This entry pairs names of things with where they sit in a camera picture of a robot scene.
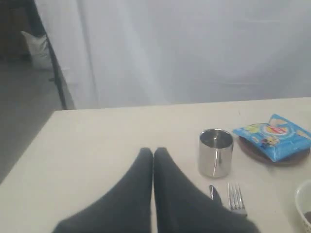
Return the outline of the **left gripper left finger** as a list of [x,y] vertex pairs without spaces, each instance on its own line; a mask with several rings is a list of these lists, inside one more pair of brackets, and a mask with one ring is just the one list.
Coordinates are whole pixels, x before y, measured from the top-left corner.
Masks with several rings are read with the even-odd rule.
[[104,196],[60,221],[55,233],[149,233],[153,154],[141,148],[126,174]]

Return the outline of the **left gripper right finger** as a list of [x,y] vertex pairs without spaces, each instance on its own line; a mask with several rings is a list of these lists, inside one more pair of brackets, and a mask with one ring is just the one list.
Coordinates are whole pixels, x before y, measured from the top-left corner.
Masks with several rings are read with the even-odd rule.
[[154,196],[160,233],[257,233],[257,226],[200,191],[166,148],[154,153]]

